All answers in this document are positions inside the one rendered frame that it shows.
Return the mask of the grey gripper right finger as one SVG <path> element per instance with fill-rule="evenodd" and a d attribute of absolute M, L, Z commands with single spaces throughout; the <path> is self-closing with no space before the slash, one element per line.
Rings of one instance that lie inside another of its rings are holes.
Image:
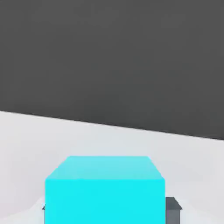
<path fill-rule="evenodd" d="M 166 197 L 166 224 L 207 224 L 207 216 L 169 196 Z"/>

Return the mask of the small cyan cube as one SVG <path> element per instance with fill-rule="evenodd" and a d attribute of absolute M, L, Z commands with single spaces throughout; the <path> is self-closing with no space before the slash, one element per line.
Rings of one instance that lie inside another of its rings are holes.
<path fill-rule="evenodd" d="M 147 156 L 70 156 L 45 180 L 45 224 L 165 224 L 165 207 Z"/>

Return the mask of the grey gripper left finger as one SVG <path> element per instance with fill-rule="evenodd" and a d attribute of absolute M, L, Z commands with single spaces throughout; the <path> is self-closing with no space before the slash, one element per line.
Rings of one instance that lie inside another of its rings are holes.
<path fill-rule="evenodd" d="M 31 208 L 14 215 L 10 224 L 44 224 L 44 197 L 41 197 Z"/>

